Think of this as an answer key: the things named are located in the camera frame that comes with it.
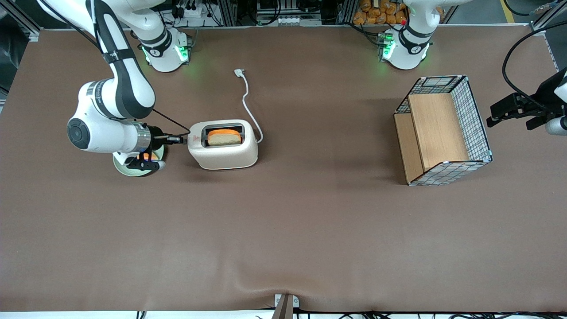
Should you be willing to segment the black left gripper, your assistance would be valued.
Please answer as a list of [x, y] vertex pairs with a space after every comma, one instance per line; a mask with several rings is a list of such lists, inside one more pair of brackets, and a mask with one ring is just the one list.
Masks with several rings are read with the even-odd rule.
[[[531, 131], [545, 125], [551, 118], [566, 115], [567, 78], [566, 68], [551, 76], [540, 84], [533, 99], [540, 105], [541, 114], [534, 115], [526, 121], [526, 129]], [[535, 104], [519, 93], [511, 93], [490, 106], [491, 116], [486, 119], [488, 128], [512, 118], [532, 116]]]

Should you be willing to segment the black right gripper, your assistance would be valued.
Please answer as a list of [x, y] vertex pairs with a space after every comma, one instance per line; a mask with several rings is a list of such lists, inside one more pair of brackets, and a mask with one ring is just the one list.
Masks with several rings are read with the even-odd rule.
[[183, 136], [168, 136], [157, 126], [147, 125], [147, 129], [150, 132], [148, 154], [160, 149], [164, 144], [184, 144]]

